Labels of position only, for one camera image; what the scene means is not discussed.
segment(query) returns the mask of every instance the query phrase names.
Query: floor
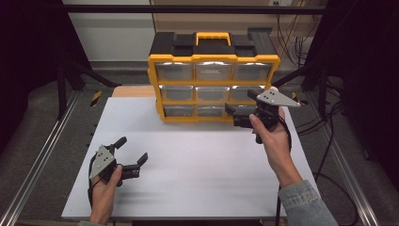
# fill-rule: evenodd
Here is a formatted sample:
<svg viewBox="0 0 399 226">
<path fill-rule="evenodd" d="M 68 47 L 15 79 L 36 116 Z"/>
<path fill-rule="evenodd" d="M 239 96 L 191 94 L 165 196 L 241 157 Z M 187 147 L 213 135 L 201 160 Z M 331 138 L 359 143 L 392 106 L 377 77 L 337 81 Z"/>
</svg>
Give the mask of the floor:
<svg viewBox="0 0 399 226">
<path fill-rule="evenodd" d="M 112 78 L 122 84 L 149 84 L 145 71 L 118 71 L 111 74 Z M 77 172 L 86 155 L 86 150 L 95 133 L 96 125 L 104 109 L 106 98 L 112 95 L 113 89 L 107 88 L 95 81 L 87 79 L 83 91 L 68 89 L 68 96 L 78 96 L 68 122 L 63 127 L 56 145 L 48 155 L 37 182 L 29 191 L 23 208 L 19 212 L 19 225 L 60 225 L 75 224 L 74 221 L 61 217 L 63 207 L 68 199 Z M 90 106 L 94 93 L 101 91 L 102 95 L 95 106 Z M 317 91 L 302 93 L 297 96 L 300 101 L 309 102 L 316 96 Z M 339 102 L 333 92 L 327 94 L 327 111 Z M 318 119 L 312 105 L 303 105 L 290 110 L 297 132 L 304 131 Z M 56 124 L 57 93 L 56 83 L 32 91 L 29 95 L 29 107 L 24 119 L 13 139 L 0 158 L 0 180 L 6 186 L 0 188 L 0 213 L 3 216 L 11 205 L 18 190 L 23 184 L 31 167 Z M 354 172 L 359 185 L 364 192 L 380 225 L 399 225 L 399 193 L 393 187 L 379 164 L 363 157 L 361 144 L 351 126 L 344 109 L 333 116 L 334 140 L 339 145 L 344 158 Z M 325 153 L 328 140 L 323 128 L 300 136 L 300 140 L 308 158 L 312 171 L 317 171 Z M 322 173 L 341 186 L 345 192 L 346 183 L 337 167 L 331 152 L 327 154 Z M 324 176 L 318 179 L 318 187 L 323 200 L 326 202 L 333 216 L 342 225 L 353 223 L 356 211 L 348 197 Z M 136 221 L 135 225 L 261 225 L 259 220 L 250 221 Z M 271 221 L 263 225 L 273 225 Z M 360 218 L 352 225 L 363 224 Z"/>
</svg>

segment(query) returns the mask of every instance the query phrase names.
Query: sleeve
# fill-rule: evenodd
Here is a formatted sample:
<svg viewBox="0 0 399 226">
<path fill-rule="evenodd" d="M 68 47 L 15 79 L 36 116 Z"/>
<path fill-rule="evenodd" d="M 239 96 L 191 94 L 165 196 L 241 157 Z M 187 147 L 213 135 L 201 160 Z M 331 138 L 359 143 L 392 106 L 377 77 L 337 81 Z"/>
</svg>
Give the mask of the sleeve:
<svg viewBox="0 0 399 226">
<path fill-rule="evenodd" d="M 88 222 L 88 221 L 80 221 L 78 226 L 104 226 L 103 224 Z"/>
<path fill-rule="evenodd" d="M 290 225 L 338 226 L 309 181 L 304 180 L 284 187 L 279 191 L 279 198 Z"/>
</svg>

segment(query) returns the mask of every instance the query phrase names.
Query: metal bracket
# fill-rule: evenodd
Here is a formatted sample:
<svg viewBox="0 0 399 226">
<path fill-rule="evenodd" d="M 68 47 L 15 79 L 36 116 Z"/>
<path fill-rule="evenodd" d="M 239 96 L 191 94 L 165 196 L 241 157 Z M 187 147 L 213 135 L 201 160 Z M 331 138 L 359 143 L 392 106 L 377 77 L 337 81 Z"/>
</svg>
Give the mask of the metal bracket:
<svg viewBox="0 0 399 226">
<path fill-rule="evenodd" d="M 274 89 L 268 89 L 259 94 L 256 99 L 269 105 L 300 106 L 300 103 L 290 99 Z"/>
<path fill-rule="evenodd" d="M 113 161 L 115 161 L 114 155 L 112 155 L 112 153 L 110 153 L 104 145 L 100 146 L 99 151 L 96 153 L 96 159 L 94 160 L 93 168 L 89 178 L 93 179 Z"/>
</svg>

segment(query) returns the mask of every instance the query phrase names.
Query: white wall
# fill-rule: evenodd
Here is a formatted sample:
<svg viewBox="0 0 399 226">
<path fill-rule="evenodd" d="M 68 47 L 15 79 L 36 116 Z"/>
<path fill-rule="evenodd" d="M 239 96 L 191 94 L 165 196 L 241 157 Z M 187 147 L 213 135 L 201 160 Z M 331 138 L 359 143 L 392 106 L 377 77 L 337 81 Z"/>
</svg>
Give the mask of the white wall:
<svg viewBox="0 0 399 226">
<path fill-rule="evenodd" d="M 149 0 L 63 0 L 65 5 L 149 5 Z M 70 13 L 89 61 L 147 61 L 154 27 L 151 14 Z"/>
</svg>

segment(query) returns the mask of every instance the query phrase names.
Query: white table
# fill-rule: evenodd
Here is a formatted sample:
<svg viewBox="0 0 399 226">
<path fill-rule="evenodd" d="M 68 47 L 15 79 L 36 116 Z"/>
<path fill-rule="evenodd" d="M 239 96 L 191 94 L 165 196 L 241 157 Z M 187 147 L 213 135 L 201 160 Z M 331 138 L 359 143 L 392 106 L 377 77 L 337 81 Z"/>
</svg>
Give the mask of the white table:
<svg viewBox="0 0 399 226">
<path fill-rule="evenodd" d="M 316 188 L 311 170 L 284 107 L 293 139 L 292 156 L 304 179 Z M 276 214 L 278 180 L 263 145 L 250 129 L 225 122 L 164 123 L 155 98 L 109 98 L 62 217 L 87 219 L 88 164 L 101 144 L 121 137 L 118 163 L 149 160 L 140 177 L 117 189 L 116 219 L 249 219 Z"/>
</svg>

